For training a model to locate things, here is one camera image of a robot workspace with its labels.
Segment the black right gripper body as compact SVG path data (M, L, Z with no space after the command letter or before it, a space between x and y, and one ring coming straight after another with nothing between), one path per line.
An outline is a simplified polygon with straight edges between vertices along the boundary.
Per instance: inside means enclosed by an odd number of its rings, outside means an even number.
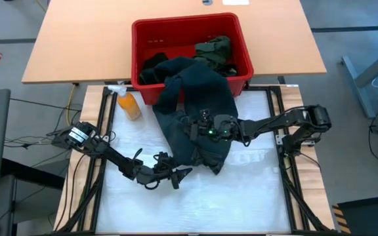
M205 136L214 142L220 140L240 142L242 140L240 122L231 115L224 114L213 116L213 124L210 127L201 126L200 120L197 124L199 128L198 136Z

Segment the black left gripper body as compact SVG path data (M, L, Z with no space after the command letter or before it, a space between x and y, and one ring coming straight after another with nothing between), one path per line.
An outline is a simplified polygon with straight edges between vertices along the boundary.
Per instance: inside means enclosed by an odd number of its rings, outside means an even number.
M173 164L173 168L150 168L147 166L142 166L142 185L147 186L148 184L157 182L157 186L159 183L164 180L168 179L171 180L171 175L174 172L173 170L177 166Z

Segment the blue denim jeans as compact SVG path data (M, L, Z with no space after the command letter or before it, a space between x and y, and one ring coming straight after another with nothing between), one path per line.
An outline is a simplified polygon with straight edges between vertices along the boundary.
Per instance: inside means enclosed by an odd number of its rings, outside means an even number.
M206 136L190 139L190 125L201 119L208 109L212 116L238 117L232 91L225 77L203 62L186 57L160 62L142 70L143 80L160 82L160 92L152 110L177 163L185 166L205 165L218 174L230 151L231 143Z

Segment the dark grey garment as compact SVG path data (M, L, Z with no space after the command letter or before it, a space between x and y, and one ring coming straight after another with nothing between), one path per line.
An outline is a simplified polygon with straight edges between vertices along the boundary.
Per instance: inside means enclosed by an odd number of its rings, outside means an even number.
M215 71L223 77L235 77L238 75L237 68L234 64L225 64L218 67Z

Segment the dark green shirt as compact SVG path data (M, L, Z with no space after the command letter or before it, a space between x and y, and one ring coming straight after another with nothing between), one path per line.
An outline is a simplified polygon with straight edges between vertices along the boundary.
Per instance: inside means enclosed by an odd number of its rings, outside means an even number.
M231 40L227 36L218 36L206 43L195 45L195 55L192 57L207 67L218 71L232 57Z

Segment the red plastic bin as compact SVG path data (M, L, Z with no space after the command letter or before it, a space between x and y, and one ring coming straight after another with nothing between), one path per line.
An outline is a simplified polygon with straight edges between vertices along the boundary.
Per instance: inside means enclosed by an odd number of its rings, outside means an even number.
M143 85L139 75L144 63L157 53L168 59L195 55L195 44L218 36L230 38L232 55L227 60L238 74L228 78L233 96L239 96L253 76L253 65L238 17L230 12L137 20L132 25L131 83L139 90L146 105L154 105L164 90L163 83Z

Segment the orange spray bottle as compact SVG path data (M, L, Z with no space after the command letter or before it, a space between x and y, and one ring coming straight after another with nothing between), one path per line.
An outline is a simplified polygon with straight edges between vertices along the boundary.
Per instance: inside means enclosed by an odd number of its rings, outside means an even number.
M117 103L130 120L138 119L141 115L140 108L135 97L120 85L108 85L108 89L117 94Z

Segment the black garment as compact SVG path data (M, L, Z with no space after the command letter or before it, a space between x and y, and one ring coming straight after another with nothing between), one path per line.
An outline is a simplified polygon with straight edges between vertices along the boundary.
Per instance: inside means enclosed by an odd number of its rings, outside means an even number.
M165 53L163 52L156 53L152 57L144 61L144 63L142 64L142 70L153 69L158 64L164 61L167 61L168 59L169 58L167 57Z

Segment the light wooden desk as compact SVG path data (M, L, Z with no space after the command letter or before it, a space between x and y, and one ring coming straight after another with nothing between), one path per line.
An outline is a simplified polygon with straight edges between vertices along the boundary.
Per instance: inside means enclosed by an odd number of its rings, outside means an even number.
M134 21L220 12L239 18L256 75L326 72L300 0L51 0L22 82L128 79Z

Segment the grey metal desk leg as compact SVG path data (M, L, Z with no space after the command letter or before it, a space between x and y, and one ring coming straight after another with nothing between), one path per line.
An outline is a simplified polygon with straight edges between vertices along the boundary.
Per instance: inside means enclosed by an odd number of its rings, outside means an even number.
M378 59L374 61L374 63L372 63L362 73L357 73L348 56L342 56L340 64L346 69L346 74L348 75L347 79L350 83L350 87L357 96L365 115L367 116L367 118L374 118L375 110L371 105L365 87L369 85L376 77L378 77Z

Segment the hazard striped black box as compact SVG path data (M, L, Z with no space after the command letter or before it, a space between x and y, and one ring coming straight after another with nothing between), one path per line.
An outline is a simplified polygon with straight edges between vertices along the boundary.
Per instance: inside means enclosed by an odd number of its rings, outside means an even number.
M342 233L378 236L378 197L337 203L332 209Z

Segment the black aluminium table frame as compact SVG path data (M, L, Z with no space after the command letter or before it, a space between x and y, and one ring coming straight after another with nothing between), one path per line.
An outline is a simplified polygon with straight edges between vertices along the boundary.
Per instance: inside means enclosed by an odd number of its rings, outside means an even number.
M291 107L291 106L299 106L301 105L302 98L301 98L301 93L299 90L298 85L251 85L249 88L245 87L243 91L254 91L254 90L272 90L273 89L273 95L272 98L274 99L273 104L272 104L272 109L271 111L277 112L279 107L282 108L282 104L285 103L285 107ZM106 108L110 109L111 106L113 105L101 105L102 102L104 101L104 91L107 90L107 85L89 85L87 87L87 91L85 93L85 98L84 98L84 103L82 109L82 114L83 121L89 121L92 124L97 123L99 118L97 118L96 114L100 113L99 108ZM281 97L281 105L278 105L276 100L277 97ZM111 102L111 98L105 99L107 102ZM102 132L103 134L105 133L108 118L107 116L113 116L111 111L103 111L101 112L102 116ZM80 197L83 193L83 189L85 186L85 182L87 181L87 172L90 166L90 159L89 157L83 157L80 163L79 160L82 156L77 151L74 151L71 149L71 155L70 155L70 164L68 165L68 173L66 175L66 179L64 181L64 187L62 190L62 196L60 200L60 204L58 207L58 212L56 213L56 220L54 221L54 227L53 229L59 230L62 226L64 226L67 221L69 220L69 209L70 206L72 206L72 211L75 211L78 204ZM313 147L306 147L306 152L308 155L310 155L312 158L317 161L317 156L316 152ZM321 174L319 174L318 177L315 177L316 180L320 181L320 187L321 190L320 192L316 193L315 196L323 196L325 200L327 200L326 193L324 193L324 186L323 186L323 181ZM293 213L293 221L295 222L295 227L298 229L303 229L303 223L301 223L301 217L305 214L301 212L301 209L298 205L298 203L295 202L294 197L290 194L289 195L289 200L288 201L288 206L293 207L293 210L289 210L289 213ZM87 210L87 206L85 207L85 212L88 214L85 219L85 226L84 229L90 229L90 221L91 221L91 216L92 216L92 209ZM330 217L330 209L328 206L325 206L325 210L321 212L321 221L326 222L326 224L329 227L334 227L333 223L331 221L329 222L328 219L325 219L325 217Z

